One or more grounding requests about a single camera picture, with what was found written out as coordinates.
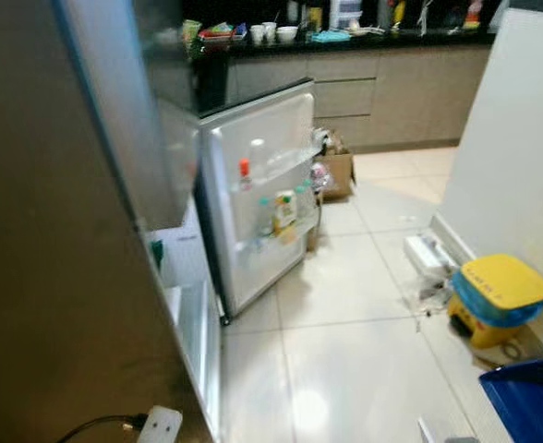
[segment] fridge door shelf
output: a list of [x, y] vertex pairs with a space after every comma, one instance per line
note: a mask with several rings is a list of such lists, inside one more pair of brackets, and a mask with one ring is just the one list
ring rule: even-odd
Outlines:
[[165, 290], [167, 307], [202, 399], [207, 398], [208, 298], [208, 283], [205, 281]]
[[253, 256], [273, 255], [283, 250], [286, 246], [300, 240], [319, 221], [319, 209], [315, 208], [306, 218], [298, 220], [291, 229], [285, 230], [280, 235], [270, 237], [258, 237], [235, 246], [235, 252], [239, 263], [247, 263]]
[[[266, 174], [265, 177], [251, 177], [251, 190], [260, 186], [265, 186], [270, 181], [274, 180], [275, 178], [278, 178], [281, 175], [289, 173], [290, 171], [292, 171], [293, 169], [295, 169], [297, 166], [301, 165], [302, 163], [310, 161], [319, 152], [320, 152], [320, 146], [311, 146], [304, 150], [288, 151], [280, 160], [276, 162], [279, 164], [279, 166], [273, 168], [272, 171], [269, 174]], [[234, 183], [230, 187], [230, 191], [233, 194], [248, 192], [241, 188], [240, 183]]]

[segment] cable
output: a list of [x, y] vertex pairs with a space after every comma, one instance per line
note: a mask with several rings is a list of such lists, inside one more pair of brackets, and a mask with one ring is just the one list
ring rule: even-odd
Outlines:
[[101, 423], [109, 423], [109, 422], [121, 422], [124, 424], [129, 424], [132, 426], [132, 428], [139, 431], [142, 429], [144, 424], [146, 423], [146, 420], [149, 416], [145, 413], [138, 413], [136, 415], [106, 415], [105, 417], [99, 417], [95, 418], [93, 420], [90, 420], [87, 423], [83, 423], [80, 426], [75, 427], [72, 431], [68, 432], [64, 437], [60, 438], [56, 441], [56, 443], [65, 443], [70, 438], [74, 437], [76, 434], [83, 432], [91, 427], [94, 427], [95, 425], [99, 425]]

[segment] mini fridge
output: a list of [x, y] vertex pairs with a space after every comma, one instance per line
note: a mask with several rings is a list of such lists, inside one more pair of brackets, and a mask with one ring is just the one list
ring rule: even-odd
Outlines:
[[[296, 84], [202, 116], [197, 188], [212, 279], [230, 320], [291, 269], [306, 252], [316, 208], [299, 216], [289, 238], [258, 232], [263, 198], [306, 186], [312, 158], [313, 82]], [[240, 164], [249, 163], [250, 186]]]

